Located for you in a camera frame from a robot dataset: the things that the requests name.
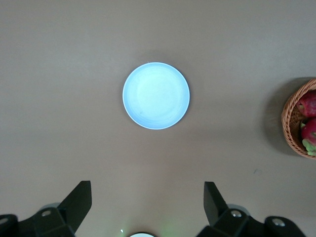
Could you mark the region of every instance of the wicker basket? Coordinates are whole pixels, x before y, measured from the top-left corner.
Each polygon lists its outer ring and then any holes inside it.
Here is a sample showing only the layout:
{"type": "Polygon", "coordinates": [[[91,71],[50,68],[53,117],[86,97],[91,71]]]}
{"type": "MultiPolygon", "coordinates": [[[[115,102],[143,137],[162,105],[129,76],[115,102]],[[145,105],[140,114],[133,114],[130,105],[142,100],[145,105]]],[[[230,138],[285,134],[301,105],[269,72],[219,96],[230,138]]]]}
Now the wicker basket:
{"type": "Polygon", "coordinates": [[[316,79],[310,80],[295,92],[286,102],[282,112],[282,125],[285,139],[289,146],[303,157],[316,159],[307,154],[300,138],[300,122],[306,117],[296,107],[299,99],[309,90],[316,90],[316,79]]]}

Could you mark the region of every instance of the silver bolt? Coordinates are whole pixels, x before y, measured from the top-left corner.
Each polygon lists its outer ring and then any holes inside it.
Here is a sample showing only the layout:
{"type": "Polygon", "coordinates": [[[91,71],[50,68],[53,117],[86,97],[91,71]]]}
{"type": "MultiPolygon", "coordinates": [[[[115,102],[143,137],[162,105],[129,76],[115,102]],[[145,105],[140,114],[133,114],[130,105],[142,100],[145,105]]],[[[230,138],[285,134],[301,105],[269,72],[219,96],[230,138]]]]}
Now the silver bolt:
{"type": "Polygon", "coordinates": [[[41,214],[41,216],[48,216],[48,215],[50,215],[51,214],[51,211],[50,210],[47,210],[47,211],[44,211],[44,212],[42,212],[42,214],[41,214]]]}
{"type": "Polygon", "coordinates": [[[273,222],[276,226],[281,226],[281,227],[284,227],[284,226],[285,226],[285,223],[284,223],[282,220],[278,219],[278,218],[274,218],[274,219],[272,220],[272,222],[273,222]]]}
{"type": "Polygon", "coordinates": [[[242,214],[239,211],[237,211],[237,210],[231,211],[231,214],[234,217],[238,217],[238,218],[242,216],[242,214]]]}
{"type": "Polygon", "coordinates": [[[4,224],[5,222],[7,222],[9,219],[4,217],[2,219],[0,219],[0,225],[4,224]]]}

